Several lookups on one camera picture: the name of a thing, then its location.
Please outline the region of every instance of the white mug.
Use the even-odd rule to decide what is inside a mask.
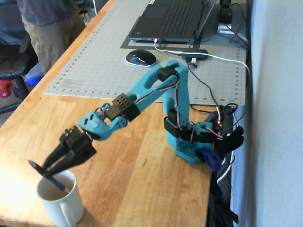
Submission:
[[[54,175],[54,178],[64,184],[70,193],[66,194],[49,180],[42,178],[37,186],[37,195],[56,226],[73,227],[84,213],[76,176],[65,170]]]

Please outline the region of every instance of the teal robotic arm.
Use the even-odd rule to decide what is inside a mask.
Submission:
[[[231,150],[223,141],[225,138],[213,133],[221,128],[219,121],[190,124],[187,81],[188,68],[176,60],[167,62],[165,67],[155,66],[127,94],[122,93],[113,100],[112,105],[105,103],[83,117],[78,122],[83,132],[76,126],[66,130],[58,147],[36,170],[44,177],[51,177],[84,163],[96,153],[91,144],[93,140],[108,139],[163,95],[163,111],[167,115],[164,128],[176,155],[190,163],[206,161],[217,171]],[[106,124],[105,119],[109,119],[110,124]],[[215,144],[218,152],[212,151]]]

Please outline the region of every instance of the khaki pants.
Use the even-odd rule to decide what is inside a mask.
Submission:
[[[37,27],[24,19],[23,23],[45,74],[85,28],[76,12],[50,26]]]

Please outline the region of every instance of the wooden table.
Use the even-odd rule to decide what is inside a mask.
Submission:
[[[115,1],[110,0],[0,129],[0,225],[52,226],[36,186],[42,164],[65,128],[108,100],[48,96],[44,90]],[[211,170],[191,165],[166,142],[162,104],[127,128],[93,142],[97,154],[72,168],[85,206],[77,226],[203,226]],[[206,115],[190,113],[191,121]]]

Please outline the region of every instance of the person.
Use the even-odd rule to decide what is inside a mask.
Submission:
[[[73,0],[17,0],[26,31],[44,73],[85,28]]]

